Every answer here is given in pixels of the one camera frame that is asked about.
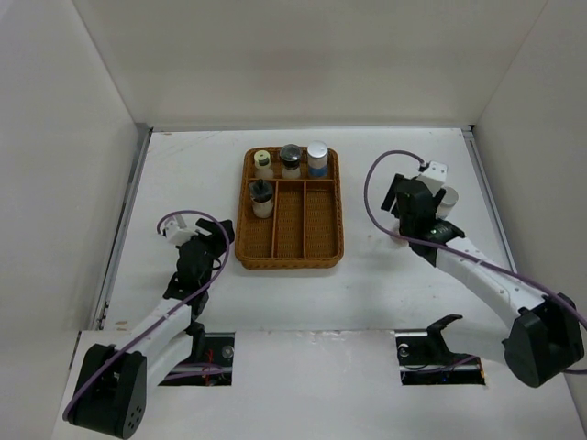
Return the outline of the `black cap pepper jar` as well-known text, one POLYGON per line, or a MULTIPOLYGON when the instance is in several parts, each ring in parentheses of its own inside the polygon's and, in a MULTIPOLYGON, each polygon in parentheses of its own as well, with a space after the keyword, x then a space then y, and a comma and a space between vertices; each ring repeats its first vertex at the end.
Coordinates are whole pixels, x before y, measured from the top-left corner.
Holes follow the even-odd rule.
POLYGON ((261 219, 269 218, 273 211, 273 186, 265 180, 253 181, 249 185, 253 213, 261 219))

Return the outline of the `yellow cap spice bottle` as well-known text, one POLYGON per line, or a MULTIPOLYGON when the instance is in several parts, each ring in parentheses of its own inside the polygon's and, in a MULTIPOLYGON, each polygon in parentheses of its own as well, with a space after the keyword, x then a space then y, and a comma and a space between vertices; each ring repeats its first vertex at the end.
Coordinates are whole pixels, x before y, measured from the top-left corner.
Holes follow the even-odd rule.
POLYGON ((257 179, 270 180, 274 177, 271 167, 271 154, 268 150, 262 149, 254 153, 254 176, 257 179))

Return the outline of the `silver cap blue label bottle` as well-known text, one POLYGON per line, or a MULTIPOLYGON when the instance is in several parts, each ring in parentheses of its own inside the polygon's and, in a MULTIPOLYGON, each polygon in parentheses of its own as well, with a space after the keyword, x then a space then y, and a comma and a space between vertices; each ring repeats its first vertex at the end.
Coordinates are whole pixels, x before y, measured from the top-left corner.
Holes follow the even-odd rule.
POLYGON ((329 150, 325 142, 312 141, 306 150, 308 175, 311 178, 325 178, 328 170, 329 150))

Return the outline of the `black cap salt grinder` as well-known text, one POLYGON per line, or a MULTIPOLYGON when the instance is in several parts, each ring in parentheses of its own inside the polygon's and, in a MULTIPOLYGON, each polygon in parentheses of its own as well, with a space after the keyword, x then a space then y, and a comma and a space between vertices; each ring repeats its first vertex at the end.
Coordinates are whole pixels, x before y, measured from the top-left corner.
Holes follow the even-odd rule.
POLYGON ((302 149, 295 144, 288 144, 280 149, 282 163, 282 177, 284 179, 299 179, 301 177, 302 149))

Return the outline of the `pink cap spice jar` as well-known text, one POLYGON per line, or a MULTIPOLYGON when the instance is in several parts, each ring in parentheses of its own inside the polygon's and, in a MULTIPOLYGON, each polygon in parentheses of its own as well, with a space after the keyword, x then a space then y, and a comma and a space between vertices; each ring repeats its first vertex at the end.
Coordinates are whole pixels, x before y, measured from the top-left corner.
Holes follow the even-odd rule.
POLYGON ((391 240, 399 248, 403 248, 403 247, 406 247, 408 245, 408 241, 401 234, 399 234, 398 232, 392 232, 391 233, 391 240))

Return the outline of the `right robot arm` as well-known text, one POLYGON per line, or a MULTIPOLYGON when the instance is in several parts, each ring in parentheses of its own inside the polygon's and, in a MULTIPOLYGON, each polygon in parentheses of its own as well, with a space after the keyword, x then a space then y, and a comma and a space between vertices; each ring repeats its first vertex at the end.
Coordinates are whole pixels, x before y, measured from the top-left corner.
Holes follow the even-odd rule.
POLYGON ((437 217, 444 194, 443 189, 431 192, 418 178, 397 174, 382 209, 398 220, 413 252, 459 281, 500 317, 508 335, 497 351, 520 381, 537 388, 582 360, 585 350, 574 302, 487 259, 461 229, 437 217))

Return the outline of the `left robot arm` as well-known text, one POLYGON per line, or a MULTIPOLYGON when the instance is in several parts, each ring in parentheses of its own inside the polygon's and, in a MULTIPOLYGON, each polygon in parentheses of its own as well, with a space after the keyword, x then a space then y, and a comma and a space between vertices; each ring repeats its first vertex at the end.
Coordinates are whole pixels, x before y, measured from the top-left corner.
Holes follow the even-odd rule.
POLYGON ((196 319, 227 264, 235 231, 229 219, 197 217, 196 229, 177 247, 176 269, 158 305, 125 338, 86 351, 64 422, 129 439, 143 420, 149 391, 177 379, 172 370, 181 362, 192 366, 205 357, 205 330, 196 319))

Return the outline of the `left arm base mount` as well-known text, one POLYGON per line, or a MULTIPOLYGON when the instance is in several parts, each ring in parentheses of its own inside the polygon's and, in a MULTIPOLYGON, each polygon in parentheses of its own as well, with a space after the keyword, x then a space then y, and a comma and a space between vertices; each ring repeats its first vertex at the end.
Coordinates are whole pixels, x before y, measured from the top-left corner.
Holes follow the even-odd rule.
POLYGON ((202 331, 194 339, 192 354, 165 373, 159 386, 231 386, 235 347, 235 333, 202 331))

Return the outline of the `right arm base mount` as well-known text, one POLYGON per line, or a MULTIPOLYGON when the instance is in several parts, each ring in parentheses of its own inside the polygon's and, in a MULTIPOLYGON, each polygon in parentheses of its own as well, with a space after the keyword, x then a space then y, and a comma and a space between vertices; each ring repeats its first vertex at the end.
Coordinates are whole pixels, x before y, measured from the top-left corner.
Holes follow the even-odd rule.
POLYGON ((462 319, 448 314, 424 329, 394 333, 400 381, 404 386, 485 385, 481 359, 449 349, 442 332, 462 319))

